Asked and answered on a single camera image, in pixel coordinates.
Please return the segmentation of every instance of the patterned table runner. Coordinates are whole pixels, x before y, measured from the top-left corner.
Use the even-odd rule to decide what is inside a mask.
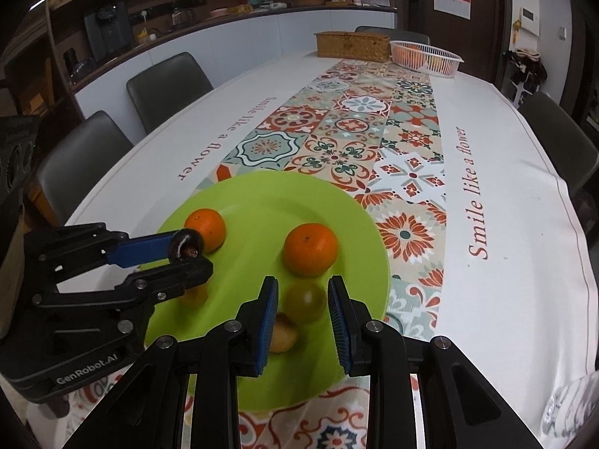
[[[343,60],[293,95],[199,184],[261,169],[314,175],[368,211],[389,258],[385,322],[430,340],[443,284],[446,228],[441,132],[429,77],[391,62]],[[71,394],[67,436],[124,370]],[[414,400],[417,380],[412,378]],[[186,404],[189,447],[193,397]],[[244,449],[362,449],[368,380],[346,378],[314,400],[240,413]]]

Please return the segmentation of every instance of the woven box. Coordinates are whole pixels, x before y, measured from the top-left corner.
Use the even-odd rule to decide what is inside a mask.
[[[337,57],[385,62],[389,59],[389,37],[362,32],[320,32],[316,34],[318,57]]]

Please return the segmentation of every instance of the plate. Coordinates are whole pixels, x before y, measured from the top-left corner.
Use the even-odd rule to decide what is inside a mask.
[[[208,300],[199,308],[177,299],[158,304],[150,319],[146,343],[163,334],[177,340],[204,336],[235,317],[239,306],[258,296],[266,275],[279,281],[279,308],[295,277],[282,263],[285,237],[302,223],[322,223],[337,235],[337,260],[316,281],[326,288],[332,275],[342,275],[353,299],[366,303],[382,319],[389,296],[389,262],[374,222],[346,192],[315,177],[295,172],[259,171],[215,184],[187,199],[158,232],[183,227],[200,208],[212,208],[225,219],[225,243],[209,258],[215,271],[207,284]],[[268,411],[295,405],[325,392],[343,378],[331,319],[299,327],[290,351],[271,353],[259,378],[238,378],[242,411]]]

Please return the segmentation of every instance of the dining table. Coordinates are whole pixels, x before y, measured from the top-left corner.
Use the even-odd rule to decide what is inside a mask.
[[[595,370],[597,286],[566,183],[495,86],[390,61],[284,56],[164,122],[67,224],[154,234],[198,191],[265,169],[328,181],[361,205],[389,262],[383,320],[404,336],[449,337],[551,446],[547,400]],[[129,273],[104,266],[59,288],[112,288]],[[46,447],[62,447],[122,372],[71,393]],[[415,376],[412,389],[421,425]],[[306,402],[240,412],[241,445],[364,448],[368,396],[368,378],[345,377]]]

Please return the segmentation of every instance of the fruit basket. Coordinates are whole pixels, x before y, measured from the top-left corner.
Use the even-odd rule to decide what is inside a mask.
[[[391,59],[395,64],[431,76],[454,77],[462,58],[432,45],[392,40]]]

